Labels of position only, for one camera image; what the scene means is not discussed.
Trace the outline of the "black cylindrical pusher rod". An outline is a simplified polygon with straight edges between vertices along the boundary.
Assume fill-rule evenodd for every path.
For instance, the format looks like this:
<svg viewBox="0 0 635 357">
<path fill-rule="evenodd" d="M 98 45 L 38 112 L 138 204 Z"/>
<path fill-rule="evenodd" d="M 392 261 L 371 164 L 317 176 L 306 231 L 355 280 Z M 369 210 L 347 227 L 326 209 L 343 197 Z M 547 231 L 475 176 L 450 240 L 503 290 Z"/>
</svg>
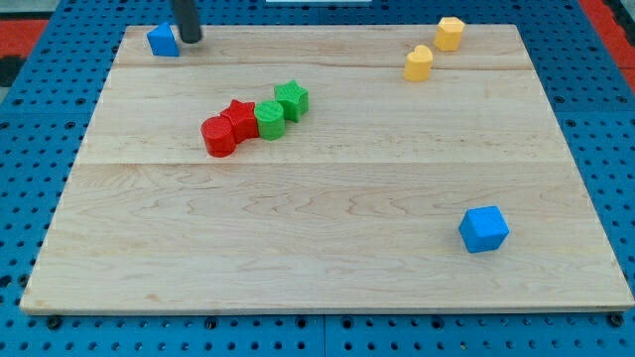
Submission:
<svg viewBox="0 0 635 357">
<path fill-rule="evenodd" d="M 194 0 L 171 0 L 171 7 L 181 40 L 196 44 L 202 39 L 202 29 Z"/>
</svg>

